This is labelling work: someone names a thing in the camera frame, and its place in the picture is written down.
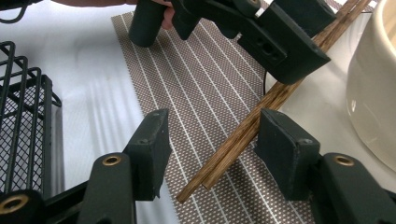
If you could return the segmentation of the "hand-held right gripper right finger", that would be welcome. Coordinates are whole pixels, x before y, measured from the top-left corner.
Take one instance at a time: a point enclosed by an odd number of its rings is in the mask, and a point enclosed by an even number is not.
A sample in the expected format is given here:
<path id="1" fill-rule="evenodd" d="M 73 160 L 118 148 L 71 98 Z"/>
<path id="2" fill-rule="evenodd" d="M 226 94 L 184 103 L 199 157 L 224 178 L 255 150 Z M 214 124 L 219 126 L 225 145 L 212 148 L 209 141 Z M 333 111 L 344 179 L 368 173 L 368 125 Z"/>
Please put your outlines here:
<path id="1" fill-rule="evenodd" d="M 308 198 L 308 168 L 319 159 L 320 142 L 287 115 L 264 108 L 254 152 L 288 201 Z"/>

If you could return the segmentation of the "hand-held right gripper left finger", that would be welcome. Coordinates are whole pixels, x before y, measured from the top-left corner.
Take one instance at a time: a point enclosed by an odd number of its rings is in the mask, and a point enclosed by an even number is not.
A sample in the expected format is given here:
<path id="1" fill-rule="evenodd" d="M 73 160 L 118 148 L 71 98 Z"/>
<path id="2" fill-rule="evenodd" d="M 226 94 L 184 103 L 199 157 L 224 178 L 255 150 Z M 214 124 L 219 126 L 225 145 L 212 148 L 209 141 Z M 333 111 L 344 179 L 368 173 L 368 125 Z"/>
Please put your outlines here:
<path id="1" fill-rule="evenodd" d="M 168 128 L 169 110 L 149 112 L 123 150 L 130 157 L 132 185 L 137 201 L 160 198 L 166 166 L 172 152 Z"/>

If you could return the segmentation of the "cream bowl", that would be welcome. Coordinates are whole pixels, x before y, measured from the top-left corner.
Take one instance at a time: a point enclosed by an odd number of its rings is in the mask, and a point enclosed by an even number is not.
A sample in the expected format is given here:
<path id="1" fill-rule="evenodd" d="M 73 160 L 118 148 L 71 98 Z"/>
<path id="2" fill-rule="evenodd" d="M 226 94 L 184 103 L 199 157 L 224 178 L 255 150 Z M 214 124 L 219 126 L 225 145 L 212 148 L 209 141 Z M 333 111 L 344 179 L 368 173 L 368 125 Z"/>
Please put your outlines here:
<path id="1" fill-rule="evenodd" d="M 381 0 L 347 71 L 346 106 L 360 140 L 396 172 L 396 0 Z"/>

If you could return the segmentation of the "black wire basket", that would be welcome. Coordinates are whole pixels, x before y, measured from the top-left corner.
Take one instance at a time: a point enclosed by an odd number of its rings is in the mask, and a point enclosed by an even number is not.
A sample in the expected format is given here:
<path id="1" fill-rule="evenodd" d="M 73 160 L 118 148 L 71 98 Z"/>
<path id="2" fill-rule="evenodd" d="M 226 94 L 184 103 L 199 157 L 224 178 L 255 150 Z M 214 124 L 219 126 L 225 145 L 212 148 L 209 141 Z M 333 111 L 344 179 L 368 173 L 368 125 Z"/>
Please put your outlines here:
<path id="1" fill-rule="evenodd" d="M 49 77 L 14 42 L 0 42 L 0 193 L 54 194 L 52 108 L 61 106 Z"/>

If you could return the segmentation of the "white table sheet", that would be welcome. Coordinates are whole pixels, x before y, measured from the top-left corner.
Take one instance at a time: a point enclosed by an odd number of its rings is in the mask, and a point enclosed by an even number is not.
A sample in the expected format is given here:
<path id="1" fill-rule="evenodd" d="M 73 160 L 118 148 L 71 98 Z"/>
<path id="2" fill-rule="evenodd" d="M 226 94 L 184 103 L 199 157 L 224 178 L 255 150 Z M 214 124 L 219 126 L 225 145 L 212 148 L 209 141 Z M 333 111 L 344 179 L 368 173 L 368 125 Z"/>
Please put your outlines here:
<path id="1" fill-rule="evenodd" d="M 43 0 L 0 11 L 0 41 L 14 42 L 62 102 L 52 111 L 59 192 L 87 181 L 98 157 L 123 150 L 144 117 L 111 20 L 132 10 Z"/>

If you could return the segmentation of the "brown white striped placemat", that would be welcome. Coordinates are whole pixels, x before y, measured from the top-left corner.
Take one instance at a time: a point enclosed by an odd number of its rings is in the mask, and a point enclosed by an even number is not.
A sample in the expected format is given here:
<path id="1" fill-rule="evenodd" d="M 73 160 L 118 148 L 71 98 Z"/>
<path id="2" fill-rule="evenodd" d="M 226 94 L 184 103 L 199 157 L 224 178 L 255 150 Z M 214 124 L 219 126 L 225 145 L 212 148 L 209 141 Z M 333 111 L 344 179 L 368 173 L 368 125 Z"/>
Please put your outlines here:
<path id="1" fill-rule="evenodd" d="M 169 110 L 165 180 L 176 197 L 275 80 L 210 21 L 186 41 L 161 31 L 146 49 L 128 38 L 133 16 L 112 22 L 143 112 Z M 251 147 L 213 189 L 198 188 L 174 207 L 179 224 L 315 224 L 309 203 L 286 201 Z"/>

